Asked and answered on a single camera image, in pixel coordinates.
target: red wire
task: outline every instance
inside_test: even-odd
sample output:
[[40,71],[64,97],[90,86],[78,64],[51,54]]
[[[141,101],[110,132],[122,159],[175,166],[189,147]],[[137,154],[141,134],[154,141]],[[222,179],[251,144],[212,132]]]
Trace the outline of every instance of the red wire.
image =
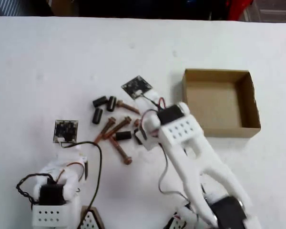
[[161,106],[161,101],[163,102],[164,108],[166,108],[165,100],[164,100],[163,97],[161,97],[161,98],[159,99],[158,105]]

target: circuit board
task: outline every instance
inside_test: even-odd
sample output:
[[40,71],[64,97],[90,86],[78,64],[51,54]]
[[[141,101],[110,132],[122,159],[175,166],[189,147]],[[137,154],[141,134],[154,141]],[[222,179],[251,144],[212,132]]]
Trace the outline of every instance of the circuit board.
[[56,120],[53,142],[57,143],[58,137],[63,137],[65,143],[75,143],[77,137],[78,121],[76,120]]
[[136,99],[140,97],[141,94],[151,90],[153,87],[138,75],[134,79],[124,84],[122,88],[132,99]]

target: white tabletop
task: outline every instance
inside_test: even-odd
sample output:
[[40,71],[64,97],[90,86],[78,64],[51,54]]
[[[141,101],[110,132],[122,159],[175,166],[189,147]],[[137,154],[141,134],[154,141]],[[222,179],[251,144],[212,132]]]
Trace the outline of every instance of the white tabletop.
[[[0,18],[0,228],[30,228],[29,202],[15,185],[55,157],[56,119],[79,120],[78,141],[92,140],[102,128],[91,124],[93,99],[115,95],[132,103],[120,87],[141,75],[167,103],[176,102],[185,68],[250,71],[261,132],[209,140],[249,193],[263,228],[286,228],[286,24],[31,17]],[[122,143],[133,157],[125,166],[109,143],[100,145],[94,205],[106,228],[163,228],[182,199],[157,189],[161,150]],[[87,205],[99,156],[90,146],[82,150],[89,155]],[[171,164],[163,188],[182,190]]]

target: screw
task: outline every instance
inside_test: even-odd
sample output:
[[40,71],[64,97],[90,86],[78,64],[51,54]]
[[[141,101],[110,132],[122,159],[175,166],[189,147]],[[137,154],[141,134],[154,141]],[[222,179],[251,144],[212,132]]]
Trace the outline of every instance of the screw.
[[103,130],[99,133],[99,135],[97,135],[96,139],[94,140],[95,143],[99,143],[99,141],[101,140],[101,138],[103,137],[103,135],[107,132],[107,130],[109,130],[110,127],[112,127],[115,124],[115,118],[114,117],[110,117],[108,119],[108,122],[106,123],[105,127],[103,128]]
[[134,108],[133,106],[129,106],[129,105],[123,103],[122,100],[118,100],[118,101],[116,102],[116,106],[117,106],[117,107],[124,107],[124,108],[127,109],[127,110],[130,110],[130,111],[132,111],[132,112],[135,112],[135,113],[137,113],[137,114],[140,114],[140,112],[139,112],[139,110],[138,110],[137,108]]
[[131,121],[132,121],[132,119],[130,117],[128,117],[128,116],[125,117],[125,119],[123,121],[121,121],[118,125],[116,125],[115,128],[113,128],[111,131],[104,134],[103,138],[107,139],[107,138],[111,137],[116,132],[118,132],[122,127],[128,125]]
[[136,119],[135,122],[133,123],[133,126],[138,127],[140,124],[140,120]]
[[117,151],[121,154],[121,156],[123,157],[124,160],[124,164],[129,165],[130,163],[132,163],[132,157],[131,156],[127,156],[127,154],[125,153],[125,151],[122,149],[122,147],[119,145],[119,143],[117,143],[112,137],[109,137],[109,141],[111,142],[111,144],[114,146],[114,148],[117,149]]

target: open cardboard box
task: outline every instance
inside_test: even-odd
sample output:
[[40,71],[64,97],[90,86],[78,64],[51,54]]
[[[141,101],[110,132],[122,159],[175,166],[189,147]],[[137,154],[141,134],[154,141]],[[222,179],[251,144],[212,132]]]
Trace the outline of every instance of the open cardboard box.
[[261,130],[250,72],[186,69],[183,87],[205,136],[252,137]]

